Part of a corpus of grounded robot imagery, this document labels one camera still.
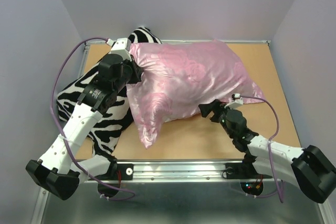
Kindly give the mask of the pink satin pillowcase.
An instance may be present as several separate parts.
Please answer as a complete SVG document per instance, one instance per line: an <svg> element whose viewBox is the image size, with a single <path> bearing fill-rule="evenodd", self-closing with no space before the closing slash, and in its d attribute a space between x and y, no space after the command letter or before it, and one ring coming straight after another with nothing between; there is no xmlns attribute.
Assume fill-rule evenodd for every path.
<svg viewBox="0 0 336 224"><path fill-rule="evenodd" d="M127 85L130 110L145 148L163 123L192 117L199 104L228 102L239 93L244 103L263 98L242 60L218 40L189 44L134 43L130 53L142 68L141 82Z"/></svg>

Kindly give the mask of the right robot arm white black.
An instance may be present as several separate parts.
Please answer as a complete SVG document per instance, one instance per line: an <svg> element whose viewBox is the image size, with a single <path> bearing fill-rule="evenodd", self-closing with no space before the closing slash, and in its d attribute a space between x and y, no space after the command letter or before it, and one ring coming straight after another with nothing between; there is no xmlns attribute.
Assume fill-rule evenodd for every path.
<svg viewBox="0 0 336 224"><path fill-rule="evenodd" d="M292 147L273 141L252 131L242 112L240 97L229 103L216 99L200 104L202 117L210 113L211 121L219 123L233 145L245 157L241 170L246 177L271 176L297 186L309 199L324 203L335 190L335 166L316 146Z"/></svg>

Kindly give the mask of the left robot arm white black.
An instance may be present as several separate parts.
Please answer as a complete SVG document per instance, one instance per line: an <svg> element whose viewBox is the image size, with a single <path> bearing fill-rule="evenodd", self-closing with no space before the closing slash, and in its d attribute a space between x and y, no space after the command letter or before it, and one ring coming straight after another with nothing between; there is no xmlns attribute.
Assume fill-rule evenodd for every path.
<svg viewBox="0 0 336 224"><path fill-rule="evenodd" d="M69 199L78 186L93 179L110 192L101 197L113 200L121 186L115 187L99 180L121 179L115 157L101 151L93 158L77 162L74 155L103 115L117 101L118 93L127 85L141 80L141 68L132 57L106 54L98 64L98 73L80 94L74 111L64 127L60 127L51 147L38 159L31 159L25 170L41 188L61 200Z"/></svg>

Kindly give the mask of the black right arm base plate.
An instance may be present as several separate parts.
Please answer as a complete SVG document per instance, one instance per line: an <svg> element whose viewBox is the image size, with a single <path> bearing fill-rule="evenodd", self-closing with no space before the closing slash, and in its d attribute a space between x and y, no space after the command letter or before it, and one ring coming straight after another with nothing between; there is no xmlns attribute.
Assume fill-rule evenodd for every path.
<svg viewBox="0 0 336 224"><path fill-rule="evenodd" d="M261 177L252 164L243 162L226 163L224 173L227 179L257 179Z"/></svg>

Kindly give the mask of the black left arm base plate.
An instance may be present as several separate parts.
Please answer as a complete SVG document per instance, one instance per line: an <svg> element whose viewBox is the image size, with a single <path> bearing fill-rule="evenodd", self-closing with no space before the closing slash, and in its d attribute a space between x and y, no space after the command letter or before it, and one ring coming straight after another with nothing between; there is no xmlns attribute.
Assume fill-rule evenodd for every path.
<svg viewBox="0 0 336 224"><path fill-rule="evenodd" d="M134 165L132 163L114 163L102 175L103 180L132 180Z"/></svg>

